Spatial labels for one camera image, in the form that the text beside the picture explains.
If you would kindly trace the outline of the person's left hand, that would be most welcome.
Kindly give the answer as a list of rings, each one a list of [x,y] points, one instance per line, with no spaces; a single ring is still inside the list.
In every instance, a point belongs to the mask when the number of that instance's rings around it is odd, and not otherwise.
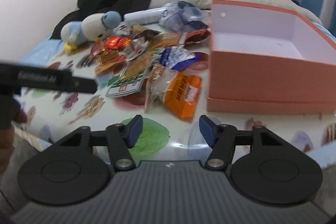
[[[12,122],[26,123],[27,115],[13,97],[1,96],[1,174],[7,169],[13,152]]]

